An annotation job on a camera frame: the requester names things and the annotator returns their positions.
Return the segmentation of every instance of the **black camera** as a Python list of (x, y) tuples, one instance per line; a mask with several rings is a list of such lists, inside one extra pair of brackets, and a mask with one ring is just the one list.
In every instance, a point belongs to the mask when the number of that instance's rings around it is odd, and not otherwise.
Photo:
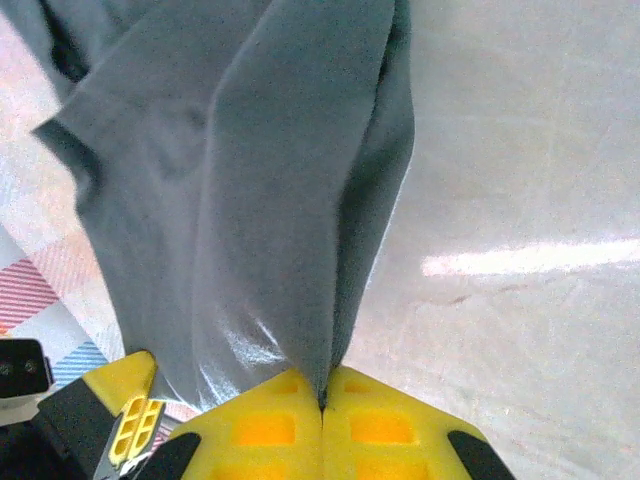
[(0, 425), (10, 410), (37, 402), (53, 385), (49, 359), (33, 339), (0, 339)]

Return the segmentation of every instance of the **yellow foam pad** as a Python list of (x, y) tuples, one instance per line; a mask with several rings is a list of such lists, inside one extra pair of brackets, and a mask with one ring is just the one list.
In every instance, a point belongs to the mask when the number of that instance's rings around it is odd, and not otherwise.
[(463, 420), (340, 367), (323, 415), (324, 480), (470, 480), (452, 430), (485, 440)]
[(319, 480), (322, 419), (305, 378), (294, 370), (176, 428), (201, 443), (183, 480)]

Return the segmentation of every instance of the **gray shirt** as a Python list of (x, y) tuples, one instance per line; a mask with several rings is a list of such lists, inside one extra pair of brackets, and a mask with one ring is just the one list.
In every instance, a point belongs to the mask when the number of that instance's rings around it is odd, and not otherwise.
[(295, 366), (321, 397), (411, 155), (406, 0), (0, 7), (154, 396), (206, 410)]

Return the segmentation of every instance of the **white floor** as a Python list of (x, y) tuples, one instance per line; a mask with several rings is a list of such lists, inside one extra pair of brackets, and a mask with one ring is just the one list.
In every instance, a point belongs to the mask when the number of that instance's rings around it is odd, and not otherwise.
[[(640, 4), (413, 7), (415, 155), (347, 363), (478, 425), (519, 479), (636, 480)], [(42, 81), (3, 55), (8, 125), (33, 126)]]

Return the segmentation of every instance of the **gray towel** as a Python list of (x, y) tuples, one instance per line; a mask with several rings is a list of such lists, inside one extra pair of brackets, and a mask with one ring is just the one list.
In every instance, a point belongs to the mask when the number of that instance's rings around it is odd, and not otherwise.
[(413, 145), (407, 0), (0, 0), (125, 349), (207, 410), (347, 349)]

